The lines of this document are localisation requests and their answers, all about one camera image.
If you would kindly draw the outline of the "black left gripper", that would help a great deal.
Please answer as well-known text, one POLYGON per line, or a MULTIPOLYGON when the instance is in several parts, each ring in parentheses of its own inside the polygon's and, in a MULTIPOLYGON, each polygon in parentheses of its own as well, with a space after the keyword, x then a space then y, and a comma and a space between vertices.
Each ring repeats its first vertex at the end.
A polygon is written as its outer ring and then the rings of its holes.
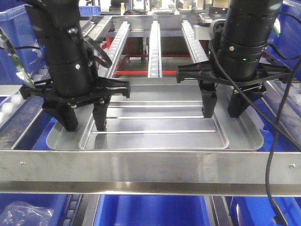
POLYGON ((96 87, 92 88, 87 94, 78 97, 60 97, 51 79, 37 81, 33 88, 23 85, 19 91, 23 99, 29 97, 44 98, 42 109, 56 118, 68 132, 74 132, 78 126, 73 108, 94 104, 93 118, 96 128, 98 131, 105 131, 107 109, 111 96, 121 94, 129 98, 130 82, 98 77, 96 87))

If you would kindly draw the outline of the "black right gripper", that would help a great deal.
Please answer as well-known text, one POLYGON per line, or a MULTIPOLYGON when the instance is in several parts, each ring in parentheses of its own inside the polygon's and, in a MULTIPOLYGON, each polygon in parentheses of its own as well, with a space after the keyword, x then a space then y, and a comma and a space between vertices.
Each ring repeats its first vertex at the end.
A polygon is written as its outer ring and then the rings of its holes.
POLYGON ((279 79, 283 83, 287 83, 290 75, 291 71, 285 66, 260 63, 250 79, 245 81, 242 79, 229 80, 219 68, 213 69, 210 62, 201 62, 179 66, 176 80, 178 83, 187 79, 198 80, 203 101, 202 113, 205 118, 211 118, 214 113, 217 102, 215 84, 237 86, 232 91, 228 114, 231 118, 238 118, 250 105, 239 93, 240 90, 247 97, 261 96, 266 92, 264 82, 279 79))

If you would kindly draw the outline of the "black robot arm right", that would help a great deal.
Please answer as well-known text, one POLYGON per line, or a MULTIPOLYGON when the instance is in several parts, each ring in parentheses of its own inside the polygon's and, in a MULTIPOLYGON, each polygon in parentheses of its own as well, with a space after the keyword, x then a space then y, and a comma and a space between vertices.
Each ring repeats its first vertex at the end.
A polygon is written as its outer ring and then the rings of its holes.
POLYGON ((265 81, 288 81, 287 67, 260 63, 282 4, 281 0, 232 0, 224 26, 209 42, 209 60, 178 67, 178 83, 198 80, 205 118, 214 113, 217 84, 233 86, 228 114, 237 118, 264 95, 265 81))

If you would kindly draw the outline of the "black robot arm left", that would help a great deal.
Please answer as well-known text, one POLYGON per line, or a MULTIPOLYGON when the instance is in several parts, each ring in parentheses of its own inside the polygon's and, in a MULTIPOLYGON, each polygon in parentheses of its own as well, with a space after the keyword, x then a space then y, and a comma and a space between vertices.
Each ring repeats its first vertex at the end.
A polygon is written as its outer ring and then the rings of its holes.
POLYGON ((78 126, 75 109, 93 105, 96 128, 105 130, 111 96, 129 97, 130 84, 98 75, 97 66, 109 68, 112 61, 82 34, 78 1, 28 0, 25 8, 50 77, 32 87, 23 85, 22 97, 43 98, 42 109, 71 132, 78 126))

